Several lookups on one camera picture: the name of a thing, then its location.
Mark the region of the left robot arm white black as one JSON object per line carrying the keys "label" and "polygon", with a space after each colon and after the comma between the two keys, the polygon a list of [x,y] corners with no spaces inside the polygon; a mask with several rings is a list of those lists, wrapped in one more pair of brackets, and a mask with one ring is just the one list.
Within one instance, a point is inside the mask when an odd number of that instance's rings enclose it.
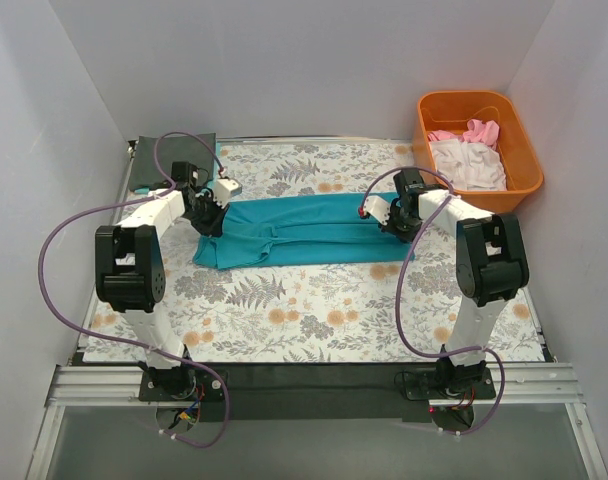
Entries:
{"label": "left robot arm white black", "polygon": [[175,162],[171,179],[172,186],[150,192],[126,219],[98,228],[95,283],[98,299],[121,314],[137,341],[146,345],[140,367],[151,385],[184,400],[195,392],[197,377],[183,362],[190,357],[187,347],[170,321],[155,311],[166,289],[160,240],[179,218],[189,220],[202,236],[220,237],[241,184],[219,172],[212,184],[202,187],[197,168],[188,162]]}

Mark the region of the orange plastic basket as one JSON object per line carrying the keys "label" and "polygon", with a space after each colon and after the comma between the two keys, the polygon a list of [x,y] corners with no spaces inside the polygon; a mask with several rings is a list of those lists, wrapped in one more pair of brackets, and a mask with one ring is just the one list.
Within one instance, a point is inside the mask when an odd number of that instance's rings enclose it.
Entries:
{"label": "orange plastic basket", "polygon": [[412,150],[417,165],[444,175],[464,200],[493,212],[513,211],[544,182],[513,104],[494,91],[424,95]]}

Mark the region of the floral patterned table mat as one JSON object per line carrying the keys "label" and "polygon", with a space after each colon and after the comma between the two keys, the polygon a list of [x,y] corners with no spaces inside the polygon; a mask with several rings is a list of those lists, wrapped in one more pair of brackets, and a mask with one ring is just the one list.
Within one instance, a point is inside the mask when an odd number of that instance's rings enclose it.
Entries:
{"label": "floral patterned table mat", "polygon": [[[387,192],[387,171],[413,161],[401,142],[223,143],[218,154],[245,200]],[[435,352],[461,295],[453,238],[429,229],[407,269],[396,262],[244,268],[193,263],[186,222],[161,243],[160,309],[191,357],[205,362],[410,362]]]}

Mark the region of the pink garment in basket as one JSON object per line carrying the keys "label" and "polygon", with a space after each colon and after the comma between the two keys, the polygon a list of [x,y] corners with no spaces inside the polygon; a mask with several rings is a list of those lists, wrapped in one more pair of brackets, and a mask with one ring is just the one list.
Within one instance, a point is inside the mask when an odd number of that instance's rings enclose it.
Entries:
{"label": "pink garment in basket", "polygon": [[471,119],[467,122],[467,130],[455,133],[446,130],[434,130],[428,133],[430,142],[444,140],[459,140],[461,142],[481,143],[495,150],[500,136],[500,126],[497,122]]}

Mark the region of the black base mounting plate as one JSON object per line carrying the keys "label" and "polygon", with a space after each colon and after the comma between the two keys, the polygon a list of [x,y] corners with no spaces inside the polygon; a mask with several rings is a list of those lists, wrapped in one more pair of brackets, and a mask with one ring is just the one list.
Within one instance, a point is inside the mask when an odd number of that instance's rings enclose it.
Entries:
{"label": "black base mounting plate", "polygon": [[432,363],[210,363],[168,371],[146,367],[138,399],[191,404],[204,422],[397,419],[429,423],[430,404],[453,409],[469,427],[476,401],[493,401],[500,384],[486,365]]}

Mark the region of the white garment in basket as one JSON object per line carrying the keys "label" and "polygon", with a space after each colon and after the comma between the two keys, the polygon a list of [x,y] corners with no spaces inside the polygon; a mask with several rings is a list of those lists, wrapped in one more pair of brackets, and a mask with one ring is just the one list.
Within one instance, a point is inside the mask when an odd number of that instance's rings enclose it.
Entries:
{"label": "white garment in basket", "polygon": [[462,191],[506,191],[500,155],[481,143],[444,140],[430,142],[436,170]]}

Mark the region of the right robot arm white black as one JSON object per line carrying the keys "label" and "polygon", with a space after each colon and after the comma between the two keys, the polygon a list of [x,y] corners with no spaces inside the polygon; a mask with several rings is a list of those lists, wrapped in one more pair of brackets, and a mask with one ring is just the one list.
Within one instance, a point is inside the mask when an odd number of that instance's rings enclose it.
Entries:
{"label": "right robot arm white black", "polygon": [[369,195],[360,207],[361,217],[374,218],[382,232],[411,246],[431,225],[455,240],[455,276],[463,298],[453,331],[439,352],[423,353],[424,363],[397,374],[395,381],[410,400],[492,399],[488,342],[500,314],[529,280],[520,225],[513,214],[467,203],[444,177],[425,184],[425,171],[394,169],[396,197]]}

